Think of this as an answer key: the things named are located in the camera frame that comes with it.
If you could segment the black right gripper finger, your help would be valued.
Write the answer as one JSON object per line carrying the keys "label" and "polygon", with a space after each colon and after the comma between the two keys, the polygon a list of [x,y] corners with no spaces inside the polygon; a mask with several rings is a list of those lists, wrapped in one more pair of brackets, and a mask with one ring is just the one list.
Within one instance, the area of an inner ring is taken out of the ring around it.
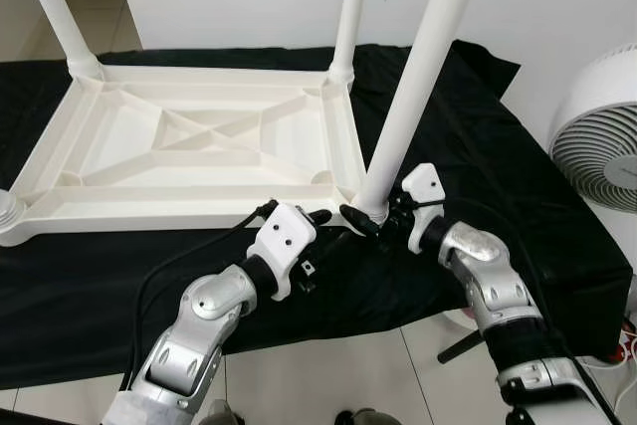
{"label": "black right gripper finger", "polygon": [[340,206],[340,216],[347,224],[347,228],[355,231],[360,237],[377,239],[381,225],[374,221],[372,217],[358,210],[351,205]]}

